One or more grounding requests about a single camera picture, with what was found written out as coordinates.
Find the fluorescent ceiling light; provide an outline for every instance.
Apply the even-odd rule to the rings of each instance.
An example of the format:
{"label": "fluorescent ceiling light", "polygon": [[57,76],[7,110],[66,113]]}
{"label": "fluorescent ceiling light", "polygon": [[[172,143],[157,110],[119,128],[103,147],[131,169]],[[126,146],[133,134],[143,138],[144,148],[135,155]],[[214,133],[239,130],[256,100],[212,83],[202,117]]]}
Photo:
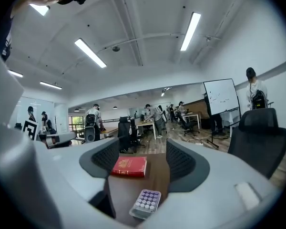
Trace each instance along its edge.
{"label": "fluorescent ceiling light", "polygon": [[45,82],[40,82],[41,85],[45,85],[45,86],[49,86],[49,87],[53,87],[53,88],[56,88],[56,89],[62,89],[61,87],[59,86],[55,86],[55,85],[52,85],[52,84],[48,84],[48,83],[45,83]]}
{"label": "fluorescent ceiling light", "polygon": [[196,30],[196,27],[198,25],[198,22],[200,20],[200,14],[199,13],[192,13],[192,17],[191,17],[191,21],[190,21],[190,25],[189,28],[187,29],[184,41],[182,43],[182,47],[181,47],[181,51],[185,51],[188,47],[188,45],[190,44],[190,41],[194,35],[194,32]]}
{"label": "fluorescent ceiling light", "polygon": [[11,71],[11,70],[8,70],[8,72],[10,72],[11,74],[17,76],[17,77],[23,77],[23,74],[20,74],[20,73],[17,73],[17,72],[14,72],[14,71]]}
{"label": "fluorescent ceiling light", "polygon": [[46,14],[46,12],[48,12],[49,8],[48,6],[38,6],[35,4],[30,4],[36,11],[38,11],[38,13],[40,13],[42,16],[44,16]]}
{"label": "fluorescent ceiling light", "polygon": [[107,65],[89,48],[89,46],[79,38],[75,45],[78,46],[85,54],[87,54],[95,63],[101,68],[105,68]]}

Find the book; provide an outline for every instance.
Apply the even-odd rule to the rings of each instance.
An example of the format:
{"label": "book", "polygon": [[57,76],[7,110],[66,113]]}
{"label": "book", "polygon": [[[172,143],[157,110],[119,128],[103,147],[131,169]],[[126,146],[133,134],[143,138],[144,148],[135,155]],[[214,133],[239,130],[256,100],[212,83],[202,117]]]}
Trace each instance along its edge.
{"label": "book", "polygon": [[111,171],[111,174],[144,177],[146,164],[146,157],[119,157]]}

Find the window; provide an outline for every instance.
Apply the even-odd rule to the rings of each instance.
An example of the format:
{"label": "window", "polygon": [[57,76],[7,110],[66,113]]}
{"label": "window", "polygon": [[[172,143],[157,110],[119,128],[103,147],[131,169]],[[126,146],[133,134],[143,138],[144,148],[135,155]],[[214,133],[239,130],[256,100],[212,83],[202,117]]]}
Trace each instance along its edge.
{"label": "window", "polygon": [[69,116],[69,130],[79,131],[84,129],[84,117],[83,116]]}

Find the whiteboard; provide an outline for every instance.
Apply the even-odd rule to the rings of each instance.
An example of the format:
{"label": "whiteboard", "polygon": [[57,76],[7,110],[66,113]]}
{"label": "whiteboard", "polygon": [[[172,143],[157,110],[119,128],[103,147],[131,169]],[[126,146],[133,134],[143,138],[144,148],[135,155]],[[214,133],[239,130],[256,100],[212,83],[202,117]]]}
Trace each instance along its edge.
{"label": "whiteboard", "polygon": [[204,87],[212,115],[239,107],[232,79],[204,82]]}

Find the wooden floor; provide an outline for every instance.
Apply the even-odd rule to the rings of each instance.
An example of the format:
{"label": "wooden floor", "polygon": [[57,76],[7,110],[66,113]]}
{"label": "wooden floor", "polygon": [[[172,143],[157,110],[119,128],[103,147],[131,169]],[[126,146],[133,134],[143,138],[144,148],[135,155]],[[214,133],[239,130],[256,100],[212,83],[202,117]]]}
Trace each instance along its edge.
{"label": "wooden floor", "polygon": [[[139,147],[137,149],[137,153],[134,154],[135,156],[141,156],[144,154],[158,154],[158,153],[166,153],[166,140],[168,138],[182,140],[191,143],[203,143],[205,147],[214,148],[211,144],[206,142],[206,139],[210,136],[210,130],[200,129],[200,133],[195,132],[194,135],[188,133],[184,136],[184,130],[177,124],[177,123],[167,123],[166,124],[166,131],[163,130],[163,137],[157,138],[154,140],[153,132],[148,132],[144,135],[141,139],[141,144],[144,144],[145,147]],[[214,143],[219,145],[219,151],[227,152],[230,146],[231,138],[229,137],[229,133],[226,133],[226,136],[215,136]],[[80,142],[73,140],[73,144],[77,145]],[[286,184],[286,153],[270,178],[270,181],[278,186],[283,187]]]}

